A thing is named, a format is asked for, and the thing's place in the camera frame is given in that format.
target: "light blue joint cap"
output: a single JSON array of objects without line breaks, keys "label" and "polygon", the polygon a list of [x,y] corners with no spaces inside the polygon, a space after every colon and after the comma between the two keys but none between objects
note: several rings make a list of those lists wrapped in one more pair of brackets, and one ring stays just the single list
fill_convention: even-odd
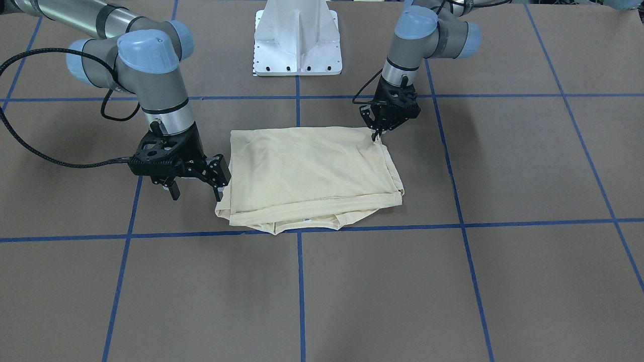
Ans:
[{"label": "light blue joint cap", "polygon": [[641,0],[604,0],[603,4],[617,10],[634,9],[639,6]]},{"label": "light blue joint cap", "polygon": [[402,11],[395,34],[403,39],[422,39],[436,30],[439,17],[430,9],[411,5]]},{"label": "light blue joint cap", "polygon": [[190,58],[190,55],[194,53],[194,38],[192,32],[179,20],[170,20],[168,22],[175,28],[177,35],[179,35],[179,42],[181,42],[181,60]]},{"label": "light blue joint cap", "polygon": [[[73,42],[70,45],[71,50],[78,50],[79,52],[82,52],[83,47],[85,47],[85,43],[90,41],[91,39],[81,39]],[[79,81],[83,83],[87,83],[90,86],[93,86],[90,82],[90,80],[87,78],[87,74],[85,74],[85,68],[82,66],[82,57],[80,55],[75,55],[75,54],[67,54],[65,56],[65,60],[67,62],[67,69],[70,71],[71,75],[78,79]]]},{"label": "light blue joint cap", "polygon": [[137,30],[117,40],[118,57],[130,68],[144,73],[164,74],[179,67],[170,37],[161,30]]},{"label": "light blue joint cap", "polygon": [[481,29],[475,23],[468,23],[468,37],[465,39],[463,50],[456,59],[469,58],[474,55],[481,45]]}]

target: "silver metal cylinder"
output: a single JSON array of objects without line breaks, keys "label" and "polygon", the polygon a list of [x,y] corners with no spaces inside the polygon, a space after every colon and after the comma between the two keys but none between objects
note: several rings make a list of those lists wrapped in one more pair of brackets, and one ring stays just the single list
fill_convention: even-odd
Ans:
[{"label": "silver metal cylinder", "polygon": [[125,34],[130,22],[137,17],[139,17],[138,14],[128,9],[118,8],[113,10],[105,20],[105,36],[111,38]]},{"label": "silver metal cylinder", "polygon": [[144,114],[146,115],[148,124],[154,121],[159,122],[161,131],[163,131],[165,135],[179,134],[190,128],[194,123],[194,114],[192,107],[190,107],[190,103],[187,103],[183,108],[170,113],[154,115],[145,113],[144,111]]},{"label": "silver metal cylinder", "polygon": [[96,16],[107,5],[101,0],[40,0],[36,3],[44,16],[78,29],[91,37],[99,37]]},{"label": "silver metal cylinder", "polygon": [[418,73],[418,70],[398,69],[389,64],[388,61],[386,61],[383,66],[383,78],[389,82],[389,84],[396,87],[399,87],[402,84],[404,75],[409,79],[407,85],[412,85],[416,79],[416,73]]},{"label": "silver metal cylinder", "polygon": [[447,10],[447,11],[451,12],[452,14],[454,14],[454,16],[465,15],[465,11],[466,11],[465,2],[466,1],[467,0],[454,0],[455,3],[460,3],[461,5],[448,3],[448,4],[445,4],[443,10],[441,10],[440,12],[443,12],[443,11]]},{"label": "silver metal cylinder", "polygon": [[45,16],[98,39],[125,33],[130,22],[140,17],[125,8],[107,4],[103,0],[15,0],[15,2],[27,14]]}]

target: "robotic arm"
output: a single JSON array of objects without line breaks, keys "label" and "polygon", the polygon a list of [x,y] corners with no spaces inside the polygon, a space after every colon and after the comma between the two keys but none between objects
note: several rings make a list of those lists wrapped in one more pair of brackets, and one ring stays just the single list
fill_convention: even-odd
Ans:
[{"label": "robotic arm", "polygon": [[407,0],[396,24],[374,98],[360,107],[373,139],[400,126],[421,112],[413,82],[425,58],[467,58],[480,45],[481,34],[473,23],[459,21],[474,8],[495,6],[510,0]]},{"label": "robotic arm", "polygon": [[[93,37],[70,46],[76,51],[67,54],[72,75],[92,86],[137,96],[149,129],[134,155],[126,159],[135,175],[150,176],[173,200],[180,196],[176,177],[198,178],[221,200],[230,172],[223,155],[204,155],[179,70],[179,61],[194,50],[184,24],[159,23],[103,0],[0,0],[0,14],[17,12],[47,17]],[[79,52],[93,55],[112,69]]]}]

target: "white metal mount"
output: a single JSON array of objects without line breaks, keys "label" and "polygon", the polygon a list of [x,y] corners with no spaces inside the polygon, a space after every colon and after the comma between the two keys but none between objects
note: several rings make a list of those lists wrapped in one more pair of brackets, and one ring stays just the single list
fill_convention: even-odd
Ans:
[{"label": "white metal mount", "polygon": [[342,71],[337,13],[324,0],[268,0],[255,16],[255,75]]}]

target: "beige fabric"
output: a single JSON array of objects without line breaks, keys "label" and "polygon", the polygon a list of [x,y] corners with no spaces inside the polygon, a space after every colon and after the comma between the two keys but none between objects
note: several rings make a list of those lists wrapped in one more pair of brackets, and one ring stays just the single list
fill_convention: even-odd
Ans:
[{"label": "beige fabric", "polygon": [[231,132],[231,183],[215,208],[233,226],[273,235],[303,227],[338,230],[401,205],[403,183],[368,128]]}]

